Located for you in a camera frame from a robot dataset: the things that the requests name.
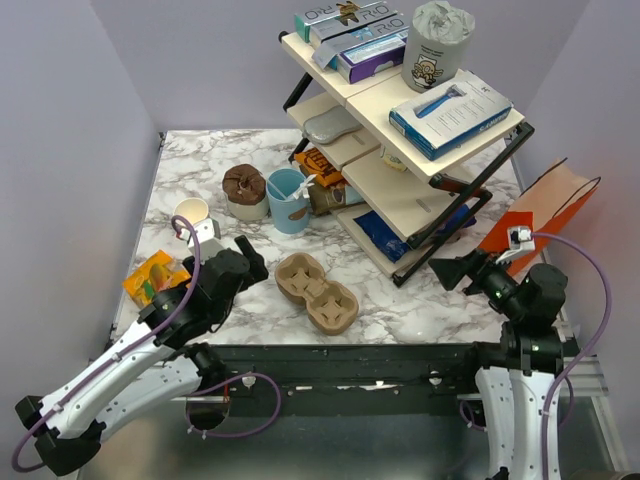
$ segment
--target food package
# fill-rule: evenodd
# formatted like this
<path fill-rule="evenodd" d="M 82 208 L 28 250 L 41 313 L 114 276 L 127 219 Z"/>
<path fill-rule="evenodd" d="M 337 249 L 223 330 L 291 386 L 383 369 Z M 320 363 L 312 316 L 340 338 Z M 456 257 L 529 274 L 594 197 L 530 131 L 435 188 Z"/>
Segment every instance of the food package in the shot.
<path fill-rule="evenodd" d="M 143 308 L 151 303 L 156 293 L 175 287 L 190 278 L 189 272 L 180 262 L 158 250 L 122 282 L 122 286 L 138 308 Z"/>
<path fill-rule="evenodd" d="M 323 187 L 328 187 L 344 180 L 342 174 L 329 163 L 329 160 L 317 148 L 296 153 L 293 158 L 305 167 L 310 175 L 315 174 L 315 181 Z"/>
<path fill-rule="evenodd" d="M 305 177 L 309 176 L 309 171 L 302 165 L 300 165 L 300 171 Z M 330 187 L 312 183 L 309 186 L 309 200 L 311 201 L 311 211 L 316 216 L 350 205 L 364 203 L 364 198 L 346 180 Z"/>

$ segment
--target cardboard packaging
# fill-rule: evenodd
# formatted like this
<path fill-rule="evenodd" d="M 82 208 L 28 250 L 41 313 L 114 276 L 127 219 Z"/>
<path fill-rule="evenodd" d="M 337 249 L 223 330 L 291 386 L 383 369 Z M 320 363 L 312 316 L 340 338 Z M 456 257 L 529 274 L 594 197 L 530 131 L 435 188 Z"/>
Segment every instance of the cardboard packaging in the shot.
<path fill-rule="evenodd" d="M 305 305 L 309 320 L 325 335 L 339 335 L 358 316 L 358 299 L 344 285 L 327 280 L 315 258 L 294 253 L 276 268 L 276 284 L 296 305 Z"/>
<path fill-rule="evenodd" d="M 349 83 L 356 83 L 402 63 L 407 30 L 340 53 L 338 72 Z"/>
<path fill-rule="evenodd" d="M 331 38 L 360 30 L 369 24 L 398 13 L 397 10 L 390 8 L 387 2 L 384 1 L 376 2 L 363 8 L 355 8 L 355 4 L 352 5 L 347 9 L 341 8 L 346 14 L 341 14 L 338 18 L 331 18 L 311 25 L 309 43 L 313 48 L 318 48 L 323 42 Z"/>
<path fill-rule="evenodd" d="M 311 58 L 313 58 L 313 61 L 316 62 L 320 68 L 329 67 L 337 70 L 338 58 L 341 53 L 352 51 L 357 47 L 363 47 L 394 34 L 403 34 L 404 38 L 406 38 L 408 28 L 408 20 L 405 19 L 404 15 L 401 13 L 393 15 L 392 17 L 372 23 L 371 25 L 361 28 L 360 30 L 356 30 L 355 32 L 350 32 L 327 40 L 320 45 L 315 52 L 313 52 Z M 362 60 L 362 58 L 358 57 L 367 56 L 368 55 L 365 50 L 365 53 L 353 55 L 352 62 L 358 63 L 354 60 Z"/>
<path fill-rule="evenodd" d="M 512 106 L 473 73 L 463 72 L 392 108 L 389 122 L 429 160 L 435 160 L 507 118 Z"/>
<path fill-rule="evenodd" d="M 355 11 L 381 2 L 363 3 L 364 4 L 357 5 L 347 0 L 340 3 L 327 3 L 320 7 L 311 8 L 304 13 L 296 13 L 294 17 L 296 31 L 305 43 L 309 43 L 309 33 L 312 25 L 332 19 L 347 21 Z"/>

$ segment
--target orange bag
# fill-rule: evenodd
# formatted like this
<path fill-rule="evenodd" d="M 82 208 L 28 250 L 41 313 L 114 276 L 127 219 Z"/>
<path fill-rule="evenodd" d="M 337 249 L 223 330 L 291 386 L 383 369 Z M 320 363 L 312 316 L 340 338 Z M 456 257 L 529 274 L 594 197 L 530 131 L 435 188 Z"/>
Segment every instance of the orange bag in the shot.
<path fill-rule="evenodd" d="M 315 181 L 323 187 L 328 187 L 344 180 L 342 174 L 315 147 L 306 152 L 296 153 L 293 158 L 305 167 L 310 175 L 315 173 L 317 175 Z"/>
<path fill-rule="evenodd" d="M 598 188 L 601 177 L 588 180 L 573 173 L 564 160 L 554 164 L 513 202 L 478 248 L 501 253 L 509 247 L 507 229 L 518 225 L 533 232 L 559 233 Z M 536 250 L 513 262 L 509 273 L 515 275 L 526 267 L 549 243 L 536 238 Z"/>

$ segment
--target blue package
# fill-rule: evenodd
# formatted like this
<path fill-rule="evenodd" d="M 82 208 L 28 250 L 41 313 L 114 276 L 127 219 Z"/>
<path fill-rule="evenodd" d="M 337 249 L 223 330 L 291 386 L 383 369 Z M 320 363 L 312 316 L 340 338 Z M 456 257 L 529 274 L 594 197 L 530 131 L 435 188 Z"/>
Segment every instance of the blue package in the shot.
<path fill-rule="evenodd" d="M 436 232 L 436 235 L 442 235 L 443 233 L 447 233 L 449 230 L 452 230 L 456 222 L 458 222 L 458 220 L 465 216 L 467 212 L 469 212 L 469 207 L 467 207 L 466 205 L 461 206 L 453 215 L 451 215 L 449 220 L 447 220 L 447 223 L 444 224 L 444 227 Z M 462 228 L 472 227 L 476 223 L 478 223 L 476 217 L 471 217 L 471 219 L 467 223 L 465 223 Z"/>
<path fill-rule="evenodd" d="M 452 230 L 455 224 L 467 213 L 469 207 L 466 205 L 461 206 L 456 212 L 451 215 L 451 218 L 447 220 L 444 227 L 436 231 L 434 235 L 442 235 Z M 369 213 L 365 213 L 361 217 L 355 218 L 355 222 L 360 226 L 362 231 L 367 234 L 373 244 L 380 250 L 385 256 L 396 263 L 407 253 L 411 247 L 400 240 L 400 238 L 393 233 L 393 230 L 380 218 L 380 216 L 373 210 Z M 476 217 L 464 224 L 462 228 L 468 228 L 478 223 Z"/>
<path fill-rule="evenodd" d="M 396 263 L 402 258 L 402 255 L 409 251 L 409 245 L 400 240 L 373 210 L 354 220 L 378 250 L 384 253 L 393 263 Z"/>

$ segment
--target small white cup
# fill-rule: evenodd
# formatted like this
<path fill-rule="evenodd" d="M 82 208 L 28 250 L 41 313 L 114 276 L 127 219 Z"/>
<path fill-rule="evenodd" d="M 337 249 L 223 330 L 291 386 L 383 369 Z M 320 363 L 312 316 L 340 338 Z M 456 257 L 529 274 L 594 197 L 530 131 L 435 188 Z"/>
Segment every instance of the small white cup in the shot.
<path fill-rule="evenodd" d="M 173 214 L 180 215 L 186 218 L 191 225 L 195 225 L 209 216 L 209 205 L 201 198 L 191 197 L 176 205 Z"/>

